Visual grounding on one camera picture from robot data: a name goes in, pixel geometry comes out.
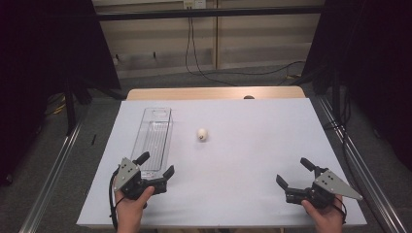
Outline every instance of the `black cable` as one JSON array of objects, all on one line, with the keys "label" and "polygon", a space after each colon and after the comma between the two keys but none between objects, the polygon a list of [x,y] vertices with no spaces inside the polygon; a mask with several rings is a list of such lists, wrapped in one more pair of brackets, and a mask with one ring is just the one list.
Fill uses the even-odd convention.
[{"label": "black cable", "polygon": [[[194,59],[195,59],[195,61],[196,61],[197,70],[199,71],[200,75],[193,73],[193,72],[189,69],[189,67],[188,67],[188,51],[189,51],[189,44],[190,44],[190,34],[191,34],[191,41],[192,41],[192,45],[193,45]],[[236,86],[236,85],[233,84],[233,83],[227,83],[227,82],[224,82],[224,81],[219,81],[219,80],[211,79],[211,78],[207,77],[207,76],[200,70],[199,63],[198,63],[198,61],[197,61],[196,46],[195,46],[195,44],[194,44],[193,19],[192,19],[191,17],[189,17],[188,46],[187,46],[187,48],[186,48],[185,63],[186,63],[186,69],[187,69],[188,72],[189,72],[190,74],[192,74],[192,75],[202,76],[203,78],[205,78],[205,79],[208,80],[208,81]]]},{"label": "black cable", "polygon": [[334,204],[331,204],[330,206],[342,215],[342,224],[345,224],[346,223],[346,215],[348,214],[348,211],[346,210],[346,206],[345,206],[345,204],[343,204],[342,200],[340,200],[337,197],[335,197],[335,199],[338,200],[340,202],[340,204],[342,204],[342,207],[343,207],[344,211],[342,211],[342,209],[335,206]]},{"label": "black cable", "polygon": [[281,67],[279,69],[276,69],[274,71],[268,71],[268,72],[264,72],[264,73],[244,73],[244,72],[229,72],[229,71],[215,71],[215,72],[209,72],[209,73],[205,73],[206,75],[213,75],[213,74],[221,74],[221,75],[246,75],[246,76],[263,76],[263,75],[270,75],[270,74],[274,74],[277,73],[279,71],[288,69],[290,66],[297,64],[297,63],[306,63],[305,61],[294,61],[284,67]]},{"label": "black cable", "polygon": [[[189,67],[188,67],[188,53],[189,53],[190,35],[191,35],[191,42],[192,42],[192,46],[193,46],[193,52],[194,52],[194,58],[195,58],[195,61],[196,61],[197,70],[199,71],[200,74],[193,73],[193,72],[189,69]],[[233,84],[233,83],[227,83],[227,82],[223,82],[223,81],[219,81],[219,80],[210,79],[209,77],[206,77],[206,75],[215,75],[215,74],[216,74],[216,75],[263,76],[263,75],[274,74],[274,73],[280,72],[280,71],[285,70],[285,69],[289,69],[289,67],[291,67],[291,66],[294,65],[294,64],[298,64],[298,63],[305,63],[305,61],[295,61],[295,62],[292,62],[292,63],[290,63],[290,64],[288,64],[288,65],[286,65],[286,66],[284,66],[284,67],[281,67],[281,68],[279,68],[279,69],[276,69],[276,70],[274,70],[274,71],[269,71],[269,72],[264,72],[264,73],[245,73],[245,72],[228,72],[228,71],[215,71],[215,72],[207,72],[207,73],[205,73],[205,72],[203,72],[203,71],[200,70],[200,67],[199,67],[199,64],[198,64],[198,61],[197,61],[196,45],[195,45],[195,42],[194,42],[193,20],[192,20],[191,17],[189,18],[188,45],[187,45],[187,47],[186,47],[185,64],[186,64],[186,69],[187,69],[188,72],[189,72],[190,74],[192,74],[192,75],[202,76],[202,77],[204,77],[205,79],[207,79],[207,80],[209,80],[209,81],[218,82],[218,83],[224,83],[224,84],[236,86],[236,85]],[[286,80],[286,78],[285,78],[284,80],[282,80],[280,83],[278,83],[277,85],[282,84],[285,80]]]},{"label": "black cable", "polygon": [[340,114],[341,120],[332,120],[326,124],[323,125],[324,130],[329,130],[329,129],[336,129],[343,127],[346,129],[346,125],[349,122],[349,119],[351,118],[352,115],[352,108],[351,108],[351,98],[349,95],[349,87],[345,89],[345,95],[344,95],[344,102],[343,102],[343,110],[342,113]]},{"label": "black cable", "polygon": [[119,172],[119,168],[116,169],[116,171],[113,173],[112,177],[110,178],[110,183],[109,183],[109,205],[110,205],[110,213],[111,213],[110,217],[112,218],[112,223],[116,230],[118,230],[118,217],[116,214],[116,206],[122,200],[122,198],[119,200],[118,203],[116,203],[116,206],[113,205],[112,186],[113,186],[113,181],[115,180],[115,176],[118,174],[118,172]]}]

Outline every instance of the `wall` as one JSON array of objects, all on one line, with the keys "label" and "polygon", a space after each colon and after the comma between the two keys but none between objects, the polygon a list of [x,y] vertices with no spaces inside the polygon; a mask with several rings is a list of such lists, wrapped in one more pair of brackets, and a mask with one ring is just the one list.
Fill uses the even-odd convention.
[{"label": "wall", "polygon": [[[181,10],[183,1],[94,0],[97,13]],[[208,0],[207,8],[323,5],[323,0]],[[319,15],[193,18],[201,70],[305,60]],[[102,21],[120,78],[196,71],[187,18]]]}]

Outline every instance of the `clear plastic container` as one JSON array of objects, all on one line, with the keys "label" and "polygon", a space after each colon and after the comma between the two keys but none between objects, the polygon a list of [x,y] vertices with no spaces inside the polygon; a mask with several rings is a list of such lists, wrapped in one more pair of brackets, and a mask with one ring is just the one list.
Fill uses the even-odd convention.
[{"label": "clear plastic container", "polygon": [[145,151],[151,155],[141,166],[142,178],[159,178],[166,171],[172,128],[170,108],[145,109],[131,154],[131,160],[138,158]]}]

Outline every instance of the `ball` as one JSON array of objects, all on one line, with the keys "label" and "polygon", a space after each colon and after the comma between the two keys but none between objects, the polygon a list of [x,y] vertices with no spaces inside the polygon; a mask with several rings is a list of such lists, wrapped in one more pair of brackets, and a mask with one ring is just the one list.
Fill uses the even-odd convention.
[{"label": "ball", "polygon": [[204,128],[200,128],[199,130],[197,130],[197,138],[200,141],[205,141],[207,139],[207,130]]}]

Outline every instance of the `black robotic claw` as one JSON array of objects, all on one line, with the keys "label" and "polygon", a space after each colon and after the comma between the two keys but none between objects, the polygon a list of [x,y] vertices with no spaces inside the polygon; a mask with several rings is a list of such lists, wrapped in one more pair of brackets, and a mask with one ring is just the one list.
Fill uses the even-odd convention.
[{"label": "black robotic claw", "polygon": [[167,169],[167,171],[163,174],[162,178],[148,181],[146,179],[142,179],[141,171],[139,171],[121,188],[121,191],[125,197],[132,200],[138,199],[149,186],[154,187],[153,195],[164,193],[167,191],[167,181],[173,176],[174,173],[174,166],[170,166],[169,169]]},{"label": "black robotic claw", "polygon": [[120,190],[126,198],[132,200],[138,199],[145,191],[145,189],[149,186],[154,187],[153,195],[157,195],[167,191],[167,181],[175,173],[174,166],[170,166],[169,169],[167,169],[167,171],[163,173],[162,178],[153,180],[142,179],[142,172],[140,170],[140,166],[143,163],[145,163],[149,158],[150,154],[146,151],[142,155],[140,155],[136,160],[133,160],[132,163],[128,159],[123,159],[126,161],[124,161],[123,166],[120,166],[123,172],[125,173],[125,175],[122,177],[124,178],[129,176],[129,180],[126,183],[121,184]]},{"label": "black robotic claw", "polygon": [[[300,163],[309,171],[315,172],[315,179],[320,176],[321,173],[328,170],[328,168],[320,168],[313,165],[308,159],[303,157],[301,158]],[[324,190],[315,183],[312,183],[312,187],[307,187],[305,189],[291,188],[279,175],[276,177],[276,183],[285,190],[287,203],[301,205],[302,200],[308,200],[315,208],[324,209],[334,201],[335,196],[333,193]]]}]

